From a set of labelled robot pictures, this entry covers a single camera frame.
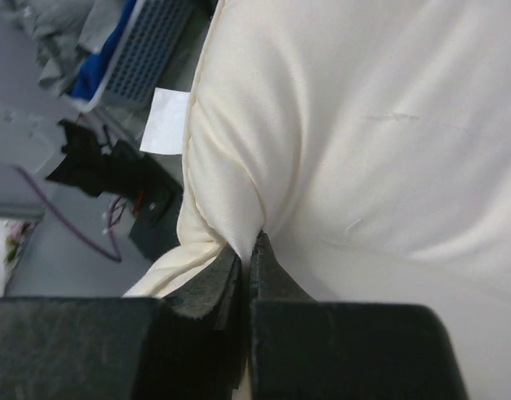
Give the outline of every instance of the white pillow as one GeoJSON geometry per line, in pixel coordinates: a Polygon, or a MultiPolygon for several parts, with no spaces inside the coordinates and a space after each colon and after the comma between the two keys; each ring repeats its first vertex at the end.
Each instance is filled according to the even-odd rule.
{"type": "Polygon", "coordinates": [[[162,296],[259,229],[320,300],[421,303],[471,398],[511,399],[511,1],[222,0],[162,296]]]}

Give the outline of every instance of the white fabric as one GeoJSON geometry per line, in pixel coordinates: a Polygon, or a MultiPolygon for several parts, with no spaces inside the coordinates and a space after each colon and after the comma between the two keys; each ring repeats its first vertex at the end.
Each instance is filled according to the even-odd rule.
{"type": "Polygon", "coordinates": [[[222,0],[183,174],[182,246],[129,295],[263,228],[318,299],[430,306],[471,398],[511,399],[511,1],[222,0]]]}

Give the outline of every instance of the purple cable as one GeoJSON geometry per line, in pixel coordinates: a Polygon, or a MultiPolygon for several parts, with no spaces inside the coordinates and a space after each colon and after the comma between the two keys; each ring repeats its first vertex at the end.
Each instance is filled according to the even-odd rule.
{"type": "MultiPolygon", "coordinates": [[[[53,213],[56,219],[64,225],[70,231],[73,233],[81,242],[95,250],[96,252],[100,253],[104,257],[108,258],[111,261],[114,261],[115,263],[121,263],[122,262],[122,254],[120,253],[120,249],[118,247],[118,244],[116,243],[116,238],[114,237],[114,233],[112,229],[108,229],[108,238],[113,245],[114,254],[108,252],[107,250],[100,247],[98,244],[96,244],[92,239],[86,237],[79,229],[77,229],[71,222],[69,222],[63,214],[58,211],[58,209],[55,207],[55,205],[49,201],[48,197],[42,189],[37,185],[35,180],[29,175],[29,173],[23,169],[22,167],[15,166],[14,169],[22,175],[23,179],[28,183],[28,185],[31,187],[31,189],[37,194],[38,198],[42,201],[42,203],[46,206],[46,208],[53,213]]],[[[108,215],[108,223],[109,225],[113,223],[113,212],[114,212],[114,203],[109,209],[109,215],[108,215]]]]}

